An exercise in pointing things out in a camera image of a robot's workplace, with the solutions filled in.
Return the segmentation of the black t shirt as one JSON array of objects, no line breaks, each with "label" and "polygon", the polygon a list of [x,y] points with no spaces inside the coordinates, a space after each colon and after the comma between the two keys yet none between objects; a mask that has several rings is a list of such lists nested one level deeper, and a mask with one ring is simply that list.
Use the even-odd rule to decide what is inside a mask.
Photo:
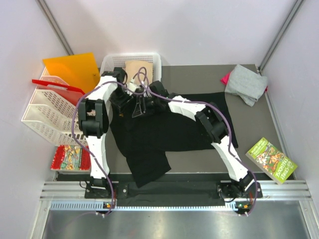
[{"label": "black t shirt", "polygon": [[170,171],[166,152],[213,149],[195,121],[169,111],[133,118],[135,105],[136,101],[132,100],[122,111],[112,107],[110,129],[137,187]]}]

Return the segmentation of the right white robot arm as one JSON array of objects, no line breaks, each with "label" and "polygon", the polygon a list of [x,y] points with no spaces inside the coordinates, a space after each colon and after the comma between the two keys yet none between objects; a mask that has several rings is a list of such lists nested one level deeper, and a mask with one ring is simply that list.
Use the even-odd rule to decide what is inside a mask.
[{"label": "right white robot arm", "polygon": [[159,81],[150,85],[141,83],[134,87],[133,94],[137,96],[134,116],[163,108],[196,122],[205,140],[217,150],[231,179],[230,183],[219,189],[221,198],[226,198],[229,202],[236,198],[249,198],[252,201],[257,199],[256,176],[240,159],[232,144],[230,124],[214,103],[191,101],[178,94],[169,94]]}]

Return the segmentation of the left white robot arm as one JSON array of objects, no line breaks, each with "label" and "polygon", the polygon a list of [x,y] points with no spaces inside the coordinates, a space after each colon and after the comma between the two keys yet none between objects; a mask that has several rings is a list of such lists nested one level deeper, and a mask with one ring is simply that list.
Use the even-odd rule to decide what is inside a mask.
[{"label": "left white robot arm", "polygon": [[123,111],[132,99],[122,87],[128,78],[121,67],[102,73],[96,88],[78,106],[78,123],[88,144],[91,173],[85,198],[112,199],[113,185],[108,181],[110,169],[106,160],[106,136],[109,129],[110,107]]}]

